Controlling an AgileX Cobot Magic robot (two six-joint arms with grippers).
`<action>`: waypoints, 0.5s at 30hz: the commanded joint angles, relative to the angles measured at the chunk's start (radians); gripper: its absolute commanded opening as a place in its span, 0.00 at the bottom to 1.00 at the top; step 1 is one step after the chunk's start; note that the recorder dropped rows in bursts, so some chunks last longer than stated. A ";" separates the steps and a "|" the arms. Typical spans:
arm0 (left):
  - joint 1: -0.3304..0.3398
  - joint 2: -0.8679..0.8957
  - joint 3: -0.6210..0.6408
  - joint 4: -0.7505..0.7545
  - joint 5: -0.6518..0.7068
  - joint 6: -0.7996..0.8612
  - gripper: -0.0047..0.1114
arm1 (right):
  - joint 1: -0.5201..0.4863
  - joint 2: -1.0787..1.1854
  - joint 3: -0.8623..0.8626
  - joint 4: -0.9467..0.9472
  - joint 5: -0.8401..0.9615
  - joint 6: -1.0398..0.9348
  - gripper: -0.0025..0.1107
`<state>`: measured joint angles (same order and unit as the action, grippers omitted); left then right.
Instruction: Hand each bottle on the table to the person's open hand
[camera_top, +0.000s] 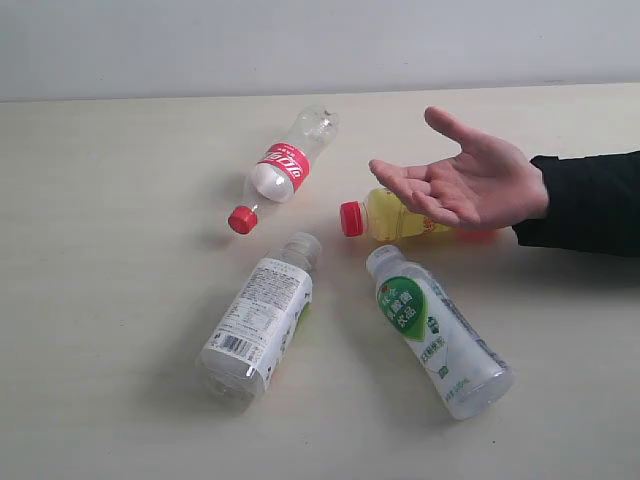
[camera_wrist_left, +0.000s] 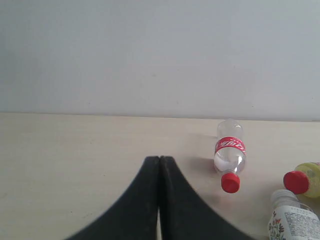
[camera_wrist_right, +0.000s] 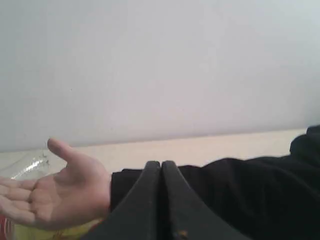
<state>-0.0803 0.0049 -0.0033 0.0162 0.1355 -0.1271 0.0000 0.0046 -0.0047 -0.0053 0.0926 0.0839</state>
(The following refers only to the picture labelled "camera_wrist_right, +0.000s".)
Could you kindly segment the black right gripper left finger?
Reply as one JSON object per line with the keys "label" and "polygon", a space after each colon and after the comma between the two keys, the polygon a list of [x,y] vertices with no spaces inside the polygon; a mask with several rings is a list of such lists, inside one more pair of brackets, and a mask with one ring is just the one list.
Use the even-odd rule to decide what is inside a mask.
{"label": "black right gripper left finger", "polygon": [[157,239],[157,189],[160,163],[146,163],[125,198],[103,222],[86,233],[83,240]]}

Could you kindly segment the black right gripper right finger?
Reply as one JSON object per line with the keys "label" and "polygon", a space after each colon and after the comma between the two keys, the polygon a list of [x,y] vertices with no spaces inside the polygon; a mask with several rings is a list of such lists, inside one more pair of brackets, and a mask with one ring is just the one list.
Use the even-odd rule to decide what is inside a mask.
{"label": "black right gripper right finger", "polygon": [[174,240],[246,240],[248,237],[212,212],[173,161],[162,163]]}

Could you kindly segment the black sleeved forearm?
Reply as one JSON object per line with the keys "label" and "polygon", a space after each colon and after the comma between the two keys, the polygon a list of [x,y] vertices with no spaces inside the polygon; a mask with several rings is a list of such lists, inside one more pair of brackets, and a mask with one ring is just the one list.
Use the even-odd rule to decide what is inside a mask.
{"label": "black sleeved forearm", "polygon": [[223,158],[180,172],[206,206],[253,240],[320,237],[320,128],[311,126],[289,154]]}

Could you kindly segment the person's open hand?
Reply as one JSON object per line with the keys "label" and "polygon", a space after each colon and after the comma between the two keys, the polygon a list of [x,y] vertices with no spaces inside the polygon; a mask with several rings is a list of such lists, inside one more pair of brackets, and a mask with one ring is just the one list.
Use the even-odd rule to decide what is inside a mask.
{"label": "person's open hand", "polygon": [[48,149],[66,161],[61,171],[38,180],[0,179],[0,213],[15,223],[61,230],[105,218],[111,178],[103,164],[50,138]]}

